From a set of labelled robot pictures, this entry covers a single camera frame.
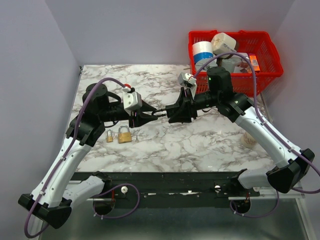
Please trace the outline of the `large brass padlock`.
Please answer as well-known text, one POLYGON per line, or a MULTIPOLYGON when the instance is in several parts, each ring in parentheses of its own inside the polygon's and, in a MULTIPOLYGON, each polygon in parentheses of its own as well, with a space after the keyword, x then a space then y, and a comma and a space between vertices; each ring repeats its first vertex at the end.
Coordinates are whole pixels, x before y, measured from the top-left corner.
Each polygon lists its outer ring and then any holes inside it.
POLYGON ((130 128, 127 125, 121 125, 118 128, 118 143, 130 143, 132 141, 132 134, 130 132, 130 128))

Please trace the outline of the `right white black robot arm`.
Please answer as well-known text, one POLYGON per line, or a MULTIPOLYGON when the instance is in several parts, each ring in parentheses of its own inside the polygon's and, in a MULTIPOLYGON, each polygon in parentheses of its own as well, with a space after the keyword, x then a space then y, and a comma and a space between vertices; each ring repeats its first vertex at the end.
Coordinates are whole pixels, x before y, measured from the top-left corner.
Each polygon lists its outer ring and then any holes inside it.
POLYGON ((217 108, 221 115, 248 132, 274 163, 271 169, 241 170, 230 183, 230 191, 241 196, 254 187, 273 187, 288 193, 307 174, 315 154, 286 139, 255 109, 249 97, 234 92, 231 75, 225 68, 211 67, 206 74, 208 91, 192 94, 188 83, 186 88, 181 87, 177 101, 165 107, 169 123, 190 123, 199 110, 217 108))

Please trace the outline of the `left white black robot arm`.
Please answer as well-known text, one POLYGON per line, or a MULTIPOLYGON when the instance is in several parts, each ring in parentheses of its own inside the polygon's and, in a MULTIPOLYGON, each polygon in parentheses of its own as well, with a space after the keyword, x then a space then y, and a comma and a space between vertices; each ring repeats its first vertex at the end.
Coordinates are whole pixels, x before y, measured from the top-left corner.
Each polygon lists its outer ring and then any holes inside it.
POLYGON ((58 229, 69 218, 72 209, 90 197, 107 197, 111 181, 95 172, 75 188, 67 189, 76 168, 104 133, 106 122, 128 121, 129 127, 141 127, 157 120, 156 108, 141 99, 133 87, 121 84, 122 96, 110 91, 103 83, 89 85, 82 96, 82 108, 65 133, 60 152, 31 192, 22 194, 18 204, 30 215, 58 229))

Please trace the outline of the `black padlock with keys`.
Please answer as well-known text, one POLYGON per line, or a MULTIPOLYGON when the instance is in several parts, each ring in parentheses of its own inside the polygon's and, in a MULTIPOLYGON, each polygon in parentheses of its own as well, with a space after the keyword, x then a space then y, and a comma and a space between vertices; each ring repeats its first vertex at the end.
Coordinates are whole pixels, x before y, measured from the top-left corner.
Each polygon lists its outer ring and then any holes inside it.
POLYGON ((179 109, 179 106, 177 105, 167 105, 163 108, 159 108, 154 110, 151 115, 157 118, 161 118, 161 117, 168 117, 170 118, 171 116, 174 115, 174 113, 179 109))

